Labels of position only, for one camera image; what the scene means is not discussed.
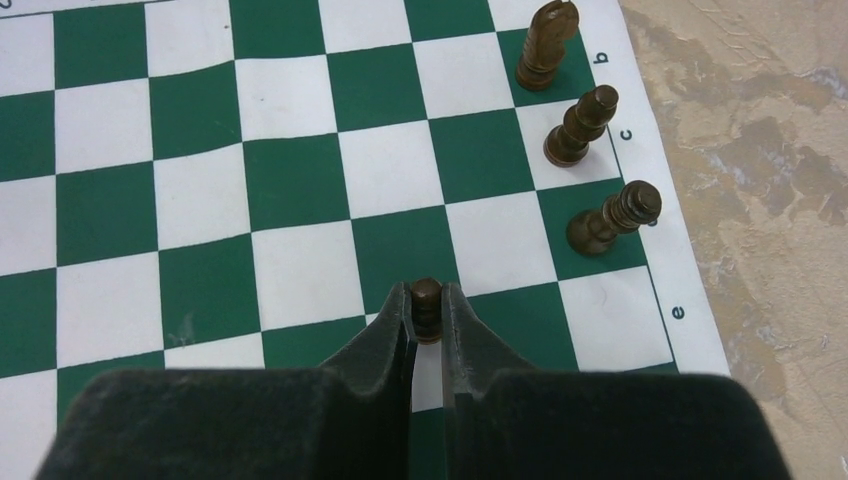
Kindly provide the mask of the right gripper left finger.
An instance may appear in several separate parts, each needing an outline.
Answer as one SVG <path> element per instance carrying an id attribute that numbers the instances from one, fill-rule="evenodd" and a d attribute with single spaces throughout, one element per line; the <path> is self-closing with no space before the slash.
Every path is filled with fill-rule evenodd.
<path id="1" fill-rule="evenodd" d="M 40 479 L 403 479 L 417 343 L 406 283 L 316 367 L 118 369 L 73 401 Z"/>

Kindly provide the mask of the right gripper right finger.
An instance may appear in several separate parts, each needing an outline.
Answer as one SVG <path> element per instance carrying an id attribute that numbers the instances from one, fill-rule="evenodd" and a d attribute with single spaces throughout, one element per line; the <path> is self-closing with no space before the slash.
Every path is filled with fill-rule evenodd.
<path id="1" fill-rule="evenodd" d="M 759 406 L 718 375 L 541 369 L 441 292 L 451 479 L 787 479 Z"/>

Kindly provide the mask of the brown chess knight piece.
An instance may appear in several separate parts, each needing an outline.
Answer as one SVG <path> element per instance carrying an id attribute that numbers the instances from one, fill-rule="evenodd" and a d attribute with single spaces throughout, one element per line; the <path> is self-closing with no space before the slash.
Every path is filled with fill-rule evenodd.
<path id="1" fill-rule="evenodd" d="M 579 10 L 572 1 L 549 1 L 532 17 L 519 57 L 515 77 L 528 91 L 547 89 L 566 56 L 565 42 L 579 26 Z"/>

